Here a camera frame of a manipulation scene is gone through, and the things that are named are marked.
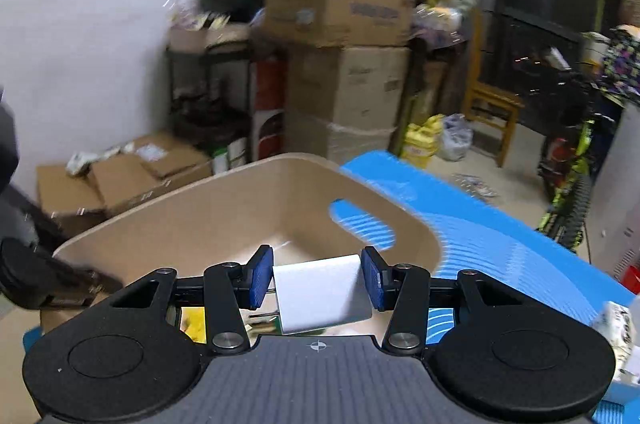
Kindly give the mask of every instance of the bicycle wheel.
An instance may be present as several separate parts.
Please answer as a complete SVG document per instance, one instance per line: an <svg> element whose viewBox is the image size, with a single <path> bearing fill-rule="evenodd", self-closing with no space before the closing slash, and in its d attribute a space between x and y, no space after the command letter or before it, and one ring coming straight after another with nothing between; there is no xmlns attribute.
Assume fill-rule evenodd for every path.
<svg viewBox="0 0 640 424"><path fill-rule="evenodd" d="M551 202L554 199L554 197L556 196L556 185L553 184L548 179L546 179L545 177L543 177L542 178L542 186L545 189L546 199L549 202Z"/></svg>
<svg viewBox="0 0 640 424"><path fill-rule="evenodd" d="M562 247L574 251L579 244L578 236L582 232L590 200L591 179L588 175L580 173L567 193L547 236Z"/></svg>

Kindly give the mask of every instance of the stacked cardboard boxes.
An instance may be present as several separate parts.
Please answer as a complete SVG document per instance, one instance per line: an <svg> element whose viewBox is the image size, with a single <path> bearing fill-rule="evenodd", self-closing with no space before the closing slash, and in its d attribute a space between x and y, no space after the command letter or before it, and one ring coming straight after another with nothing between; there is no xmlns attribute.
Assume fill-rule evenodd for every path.
<svg viewBox="0 0 640 424"><path fill-rule="evenodd" d="M290 43L285 149L344 163L386 149L408 61L414 0L266 0Z"/></svg>
<svg viewBox="0 0 640 424"><path fill-rule="evenodd" d="M37 167L40 207L66 236L211 175L209 157L168 133L132 145L133 153L95 162L86 176L67 175L65 164Z"/></svg>

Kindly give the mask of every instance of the tiled floor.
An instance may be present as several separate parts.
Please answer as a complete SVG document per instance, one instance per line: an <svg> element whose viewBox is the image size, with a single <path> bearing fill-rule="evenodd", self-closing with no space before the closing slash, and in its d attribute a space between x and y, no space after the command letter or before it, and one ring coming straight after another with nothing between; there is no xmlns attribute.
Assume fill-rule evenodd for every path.
<svg viewBox="0 0 640 424"><path fill-rule="evenodd" d="M494 157L485 150L497 150L498 141L492 138L495 134L484 125L476 125L474 130L474 146L465 159L447 162L436 156L427 171L444 179L452 173L479 176L499 195L495 202L498 209L529 227L536 227L548 207L541 179L536 174L543 136L517 125L504 167L498 168ZM578 255L589 260L586 239L578 248Z"/></svg>

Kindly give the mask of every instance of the wooden chair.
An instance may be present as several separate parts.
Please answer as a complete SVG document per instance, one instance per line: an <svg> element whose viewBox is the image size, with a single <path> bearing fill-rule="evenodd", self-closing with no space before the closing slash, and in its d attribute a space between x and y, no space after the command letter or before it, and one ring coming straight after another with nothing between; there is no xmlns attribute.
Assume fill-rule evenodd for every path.
<svg viewBox="0 0 640 424"><path fill-rule="evenodd" d="M507 92L486 85L478 81L481 71L481 45L482 45L482 17L478 9L474 13L474 35L471 41L471 54L469 71L466 80L465 99L462 103L462 113L469 121L478 121L489 127L496 128L502 133L502 141L500 143L500 152L495 157L499 167L504 166L504 161L509 153L511 138L518 122L518 114L520 109L524 108L524 103L516 94ZM492 115L478 115L478 106L476 102L487 104L491 109ZM500 111L499 115L495 115L495 109ZM495 122L495 118L502 119L504 124Z"/></svg>

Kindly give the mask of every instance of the beige plastic basket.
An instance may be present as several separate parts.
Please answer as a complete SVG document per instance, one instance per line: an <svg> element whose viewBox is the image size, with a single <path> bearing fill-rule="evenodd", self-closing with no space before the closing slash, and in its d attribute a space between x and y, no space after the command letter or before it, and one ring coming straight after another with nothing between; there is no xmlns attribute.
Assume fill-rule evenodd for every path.
<svg viewBox="0 0 640 424"><path fill-rule="evenodd" d="M354 255L366 245L336 223L332 202L344 199L385 223L394 245L387 263L434 271L442 251L434 233L393 200L319 157L290 153L214 176L135 208L66 242L56 256L113 274L128 284L159 267L201 276L222 261L246 262L260 244L284 265ZM274 308L267 298L264 311ZM42 313L44 330L73 315ZM389 314L349 325L382 338ZM334 327L330 332L344 330Z"/></svg>

